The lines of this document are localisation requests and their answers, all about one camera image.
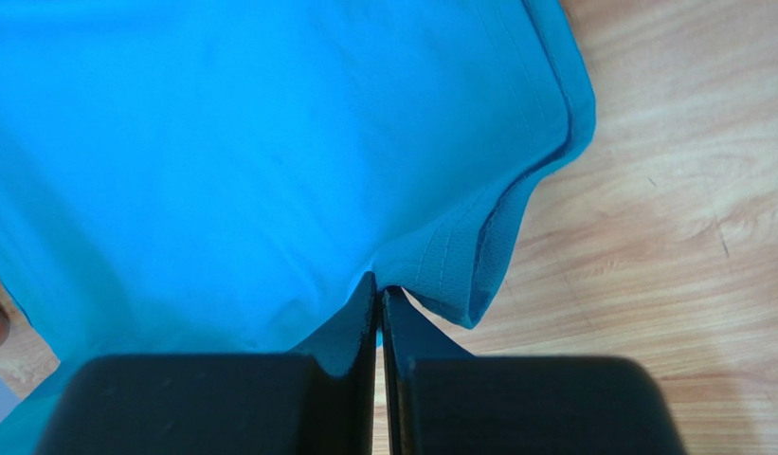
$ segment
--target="stitched seam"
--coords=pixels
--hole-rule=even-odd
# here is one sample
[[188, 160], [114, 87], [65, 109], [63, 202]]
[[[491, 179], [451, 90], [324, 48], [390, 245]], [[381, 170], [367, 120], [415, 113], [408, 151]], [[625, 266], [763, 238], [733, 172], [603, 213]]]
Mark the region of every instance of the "stitched seam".
[[543, 103], [540, 102], [539, 93], [536, 90], [534, 90], [534, 83], [532, 82], [532, 77], [529, 74], [529, 68], [526, 67], [526, 64], [523, 62], [523, 56], [520, 55], [520, 47], [518, 47], [517, 43], [515, 43], [515, 39], [512, 37], [512, 33], [509, 32], [509, 28], [506, 27], [506, 21], [503, 20], [503, 14], [500, 12], [500, 8], [498, 8], [498, 6], [496, 6], [495, 11], [498, 14], [498, 18], [500, 19], [500, 24], [503, 26], [503, 31], [506, 32], [506, 36], [509, 37], [509, 42], [512, 43], [512, 47], [515, 48], [517, 61], [520, 62], [520, 67], [523, 68], [523, 75], [526, 77], [526, 82], [534, 92], [534, 102], [537, 103], [537, 112], [540, 113], [540, 118], [543, 121], [545, 121], [546, 116], [543, 110]]
[[473, 200], [473, 203], [470, 204], [470, 207], [467, 208], [467, 210], [461, 214], [458, 220], [453, 224], [453, 226], [450, 227], [450, 231], [447, 232], [447, 240], [444, 242], [444, 255], [442, 257], [442, 263], [439, 266], [439, 294], [442, 294], [442, 280], [444, 278], [444, 262], [447, 261], [447, 252], [450, 248], [450, 239], [453, 237], [453, 230], [456, 228], [456, 226], [461, 223], [461, 220], [463, 220], [470, 211], [473, 210], [473, 208], [476, 206], [476, 204], [479, 202], [481, 197], [486, 193], [487, 188], [484, 187], [483, 191]]
[[419, 264], [417, 265], [417, 276], [416, 276], [416, 278], [414, 278], [414, 284], [419, 284], [420, 283], [420, 274], [422, 272], [422, 266], [425, 264], [425, 257], [427, 256], [427, 251], [430, 249], [430, 244], [433, 243], [433, 239], [436, 238], [437, 232], [439, 232], [439, 229], [441, 229], [442, 226], [447, 222], [448, 218], [445, 218], [444, 221], [439, 223], [439, 225], [436, 226], [435, 229], [433, 229], [433, 233], [430, 234], [430, 238], [427, 239], [427, 244], [425, 244], [425, 249], [423, 250], [423, 254], [420, 257]]
[[470, 1], [470, 5], [473, 6], [473, 9], [476, 11], [476, 14], [479, 16], [479, 19], [481, 20], [481, 26], [484, 29], [484, 35], [487, 37], [487, 41], [489, 41], [490, 46], [492, 47], [493, 52], [495, 53], [495, 60], [498, 62], [498, 65], [500, 66], [500, 69], [503, 71], [503, 76], [506, 78], [506, 83], [509, 85], [509, 89], [512, 90], [512, 95], [515, 96], [515, 102], [517, 103], [517, 109], [520, 111], [520, 114], [523, 118], [523, 125], [526, 126], [526, 132], [529, 134], [529, 144], [531, 146], [534, 146], [534, 135], [532, 133], [532, 127], [529, 125], [529, 121], [526, 120], [526, 113], [523, 111], [523, 105], [520, 103], [520, 97], [517, 95], [517, 90], [515, 90], [515, 86], [512, 85], [512, 78], [509, 77], [509, 72], [506, 70], [506, 66], [504, 66], [503, 62], [501, 61], [500, 57], [498, 56], [498, 48], [495, 46], [495, 42], [493, 42], [492, 37], [489, 34], [489, 29], [487, 28], [486, 21], [484, 21], [484, 16], [481, 14], [481, 11], [479, 10], [479, 7], [476, 6], [476, 3], [474, 1]]
[[[570, 147], [571, 143], [573, 142], [573, 125], [572, 125], [571, 118], [570, 118], [571, 117], [571, 113], [574, 111], [573, 103], [571, 102], [570, 96], [568, 95], [568, 93], [565, 90], [565, 84], [564, 84], [564, 80], [565, 79], [562, 77], [562, 73], [560, 73], [558, 65], [554, 64], [553, 58], [551, 56], [551, 48], [547, 44], [546, 40], [543, 40], [543, 36], [542, 36], [541, 31], [540, 31], [542, 27], [538, 23], [536, 15], [532, 14], [531, 9], [529, 7], [529, 2], [527, 0], [523, 0], [522, 3], [523, 3], [523, 8], [526, 9], [526, 12], [527, 12], [527, 15], [529, 16], [529, 19], [532, 21], [532, 26], [534, 27], [534, 31], [537, 34], [537, 38], [539, 38], [540, 44], [543, 46], [543, 49], [545, 50], [546, 58], [548, 59], [549, 64], [550, 64], [550, 66], [552, 68], [552, 71], [554, 72], [554, 75], [556, 76], [557, 82], [559, 84], [560, 92], [563, 94], [563, 98], [565, 98], [565, 103], [568, 105], [568, 109], [569, 109], [569, 111], [568, 111], [568, 136], [566, 137], [566, 142], [565, 142], [564, 146], [560, 147], [560, 149], [566, 150], [566, 149], [568, 149]], [[515, 44], [515, 42], [512, 42], [512, 44], [517, 49], [517, 45]], [[495, 206], [495, 208], [492, 210], [492, 212], [490, 212], [489, 219], [487, 220], [487, 225], [484, 228], [484, 232], [485, 232], [484, 239], [486, 239], [486, 237], [488, 235], [487, 233], [489, 231], [491, 231], [492, 226], [495, 223], [495, 220], [497, 218], [498, 213], [500, 212], [501, 207], [506, 202], [507, 196], [510, 193], [514, 192], [515, 188], [517, 187], [517, 185], [520, 184], [520, 182], [522, 182], [523, 180], [525, 180], [526, 178], [531, 176], [534, 172], [539, 171], [544, 166], [546, 166], [546, 164], [548, 164], [548, 161], [550, 161], [549, 158], [550, 157], [547, 156], [546, 157], [546, 162], [540, 162], [537, 165], [535, 165], [533, 168], [530, 168], [529, 172], [524, 173], [523, 175], [521, 175], [517, 179], [517, 181], [513, 182], [512, 185], [510, 185], [510, 187], [506, 190], [506, 192], [503, 193], [500, 196], [500, 198], [498, 199], [498, 204]], [[483, 245], [479, 244], [479, 256], [476, 259], [476, 271], [478, 271], [481, 268], [481, 262], [482, 262], [482, 259], [484, 257], [484, 251], [485, 250], [486, 250], [486, 248], [484, 248]]]

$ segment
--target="wooden floor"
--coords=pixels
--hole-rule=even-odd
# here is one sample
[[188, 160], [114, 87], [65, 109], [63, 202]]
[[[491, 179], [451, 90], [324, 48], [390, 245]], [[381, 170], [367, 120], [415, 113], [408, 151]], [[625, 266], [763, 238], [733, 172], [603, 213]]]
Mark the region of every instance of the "wooden floor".
[[[596, 138], [534, 194], [479, 354], [609, 354], [692, 454], [778, 454], [778, 0], [565, 0]], [[0, 374], [56, 365], [20, 326]], [[382, 366], [375, 453], [388, 453]]]

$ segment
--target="blue cloth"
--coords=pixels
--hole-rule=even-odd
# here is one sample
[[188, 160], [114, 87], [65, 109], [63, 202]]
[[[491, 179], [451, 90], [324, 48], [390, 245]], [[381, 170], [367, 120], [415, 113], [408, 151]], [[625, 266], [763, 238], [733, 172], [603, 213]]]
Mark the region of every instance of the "blue cloth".
[[363, 272], [477, 324], [594, 98], [556, 0], [0, 2], [0, 276], [62, 366], [274, 352]]

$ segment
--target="wood grain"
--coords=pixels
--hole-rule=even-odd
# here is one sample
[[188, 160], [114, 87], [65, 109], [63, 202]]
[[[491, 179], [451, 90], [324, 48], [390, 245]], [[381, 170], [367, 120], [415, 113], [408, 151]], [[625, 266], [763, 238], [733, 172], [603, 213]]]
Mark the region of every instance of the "wood grain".
[[27, 323], [0, 284], [0, 304], [10, 320], [10, 335], [0, 347], [0, 377], [19, 398], [25, 398], [60, 362]]
[[[778, 454], [778, 0], [563, 3], [596, 137], [534, 193], [481, 325], [436, 323], [478, 354], [633, 357], [691, 453]], [[13, 315], [24, 395], [57, 360]]]

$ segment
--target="cyan fabric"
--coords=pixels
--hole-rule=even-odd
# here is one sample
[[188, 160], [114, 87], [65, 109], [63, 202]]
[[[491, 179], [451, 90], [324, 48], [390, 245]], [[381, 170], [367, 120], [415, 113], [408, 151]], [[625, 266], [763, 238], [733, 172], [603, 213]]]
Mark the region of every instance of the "cyan fabric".
[[0, 2], [0, 276], [62, 366], [273, 352], [361, 275], [473, 327], [594, 128], [556, 0]]

